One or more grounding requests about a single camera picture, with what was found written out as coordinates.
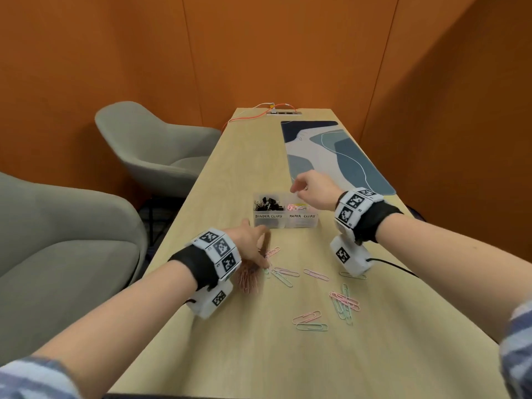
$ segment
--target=table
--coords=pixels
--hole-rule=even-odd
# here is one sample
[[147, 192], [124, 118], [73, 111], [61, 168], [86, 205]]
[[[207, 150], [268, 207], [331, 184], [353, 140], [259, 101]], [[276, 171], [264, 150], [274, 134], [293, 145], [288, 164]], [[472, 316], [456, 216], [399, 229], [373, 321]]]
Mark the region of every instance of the table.
[[[235, 116], [244, 109], [237, 109]], [[246, 112], [253, 116], [263, 109]], [[301, 109], [292, 120], [339, 120], [330, 109]], [[255, 191], [291, 184], [280, 122], [263, 116], [229, 124], [170, 227], [148, 272], [199, 232], [252, 219]], [[386, 199], [404, 213], [397, 196]], [[260, 293], [233, 292], [207, 320], [183, 306], [111, 392], [224, 398], [508, 398], [497, 345], [421, 280], [375, 264], [368, 280], [347, 279], [329, 251], [338, 234], [330, 212], [314, 229], [274, 229], [272, 264], [311, 268], [288, 288], [264, 280]], [[399, 263], [382, 247], [373, 257]], [[348, 326], [329, 291], [349, 285], [361, 311]], [[292, 318], [321, 310], [328, 332], [298, 331]]]

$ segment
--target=red cable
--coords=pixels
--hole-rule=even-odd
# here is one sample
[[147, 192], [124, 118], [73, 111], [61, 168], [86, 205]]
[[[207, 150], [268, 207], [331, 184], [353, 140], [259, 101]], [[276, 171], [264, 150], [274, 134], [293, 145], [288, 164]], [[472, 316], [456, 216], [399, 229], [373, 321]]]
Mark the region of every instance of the red cable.
[[273, 108], [275, 108], [275, 107], [277, 107], [277, 106], [289, 106], [289, 107], [291, 107], [291, 108], [294, 110], [294, 112], [297, 112], [297, 109], [296, 109], [295, 107], [293, 107], [292, 105], [290, 105], [290, 104], [276, 104], [276, 105], [274, 105], [274, 106], [268, 108], [268, 110], [262, 112], [260, 115], [249, 116], [249, 117], [235, 117], [234, 119], [230, 119], [230, 120], [228, 120], [228, 121], [223, 125], [223, 127], [222, 127], [222, 131], [226, 128], [226, 126], [227, 126], [229, 123], [231, 123], [231, 122], [233, 122], [233, 121], [235, 121], [235, 120], [241, 120], [241, 119], [256, 119], [257, 117], [264, 116], [266, 113], [268, 113], [270, 110], [272, 110]]

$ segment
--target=person's left arm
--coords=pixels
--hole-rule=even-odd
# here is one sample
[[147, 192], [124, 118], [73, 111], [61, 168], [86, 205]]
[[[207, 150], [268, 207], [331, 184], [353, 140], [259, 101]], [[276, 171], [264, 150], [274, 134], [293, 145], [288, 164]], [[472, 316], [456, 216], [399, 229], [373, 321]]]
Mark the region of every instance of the person's left arm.
[[[256, 249], [267, 231], [244, 220], [224, 232], [243, 259], [268, 267]], [[60, 364], [85, 399], [100, 399], [197, 288], [189, 267], [169, 261], [70, 325], [30, 360]], [[0, 368], [0, 377], [3, 371], [19, 372], [13, 363]]]

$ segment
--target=black cable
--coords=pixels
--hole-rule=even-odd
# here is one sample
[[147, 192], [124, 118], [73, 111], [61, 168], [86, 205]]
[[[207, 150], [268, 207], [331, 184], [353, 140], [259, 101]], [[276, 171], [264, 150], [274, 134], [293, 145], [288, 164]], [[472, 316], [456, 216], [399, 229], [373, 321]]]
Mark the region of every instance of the black cable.
[[375, 257], [371, 257], [371, 258], [369, 258], [369, 259], [366, 259], [366, 262], [370, 262], [370, 261], [376, 261], [376, 262], [387, 263], [387, 264], [389, 264], [389, 265], [392, 265], [394, 268], [400, 268], [402, 271], [407, 272], [409, 275], [413, 275], [414, 277], [419, 278], [419, 276], [416, 275], [415, 273], [412, 273], [410, 270], [407, 270], [407, 269], [405, 269], [405, 268], [402, 268], [401, 266], [397, 266], [395, 263], [392, 263], [392, 262], [389, 262], [389, 261], [386, 261], [386, 260], [382, 260], [382, 259], [376, 259]]

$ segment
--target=sleeve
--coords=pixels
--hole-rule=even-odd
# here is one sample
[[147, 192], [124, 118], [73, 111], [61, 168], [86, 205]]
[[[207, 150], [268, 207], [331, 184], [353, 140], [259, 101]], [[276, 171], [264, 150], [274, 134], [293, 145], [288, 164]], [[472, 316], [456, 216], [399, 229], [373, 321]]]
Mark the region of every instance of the sleeve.
[[518, 307], [500, 345], [501, 372], [510, 397], [532, 399], [532, 301]]
[[26, 357], [0, 368], [0, 399], [82, 399], [63, 366]]

